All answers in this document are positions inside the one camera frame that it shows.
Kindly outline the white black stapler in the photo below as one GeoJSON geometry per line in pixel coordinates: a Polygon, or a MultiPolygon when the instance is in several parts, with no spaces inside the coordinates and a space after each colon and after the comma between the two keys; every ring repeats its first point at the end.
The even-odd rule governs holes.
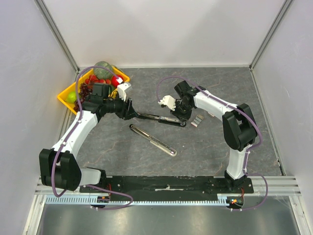
{"type": "Polygon", "coordinates": [[[129,128],[137,133],[138,135],[142,136],[143,138],[147,139],[150,143],[152,143],[154,146],[158,147],[159,149],[161,149],[162,151],[166,152],[168,155],[174,157],[177,154],[177,151],[168,146],[167,144],[161,142],[159,139],[155,138],[154,136],[152,136],[151,134],[147,133],[146,131],[144,131],[143,129],[137,127],[134,124],[131,124],[129,126],[129,128]]]}

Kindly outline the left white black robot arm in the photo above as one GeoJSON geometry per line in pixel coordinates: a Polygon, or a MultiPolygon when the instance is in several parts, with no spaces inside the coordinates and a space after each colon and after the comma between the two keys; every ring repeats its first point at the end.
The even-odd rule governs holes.
{"type": "Polygon", "coordinates": [[[114,98],[109,96],[112,91],[110,85],[95,84],[92,93],[87,96],[77,112],[76,118],[61,139],[50,149],[43,149],[39,154],[40,174],[42,184],[74,191],[79,186],[90,185],[96,192],[103,192],[107,188],[104,172],[96,168],[81,168],[77,161],[77,154],[90,131],[99,123],[100,119],[110,113],[120,119],[130,120],[137,117],[132,106],[132,100],[127,92],[132,88],[129,82],[117,86],[114,98]]]}

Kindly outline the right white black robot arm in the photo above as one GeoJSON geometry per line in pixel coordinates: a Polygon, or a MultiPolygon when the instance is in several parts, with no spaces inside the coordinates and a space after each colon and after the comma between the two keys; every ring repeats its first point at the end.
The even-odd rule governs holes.
{"type": "Polygon", "coordinates": [[[228,192],[236,192],[247,178],[244,174],[245,154],[258,136],[250,107],[227,103],[207,90],[191,87],[186,81],[178,83],[174,89],[179,99],[171,98],[171,114],[179,120],[188,121],[192,110],[199,108],[222,122],[224,140],[230,148],[224,187],[228,192]]]}

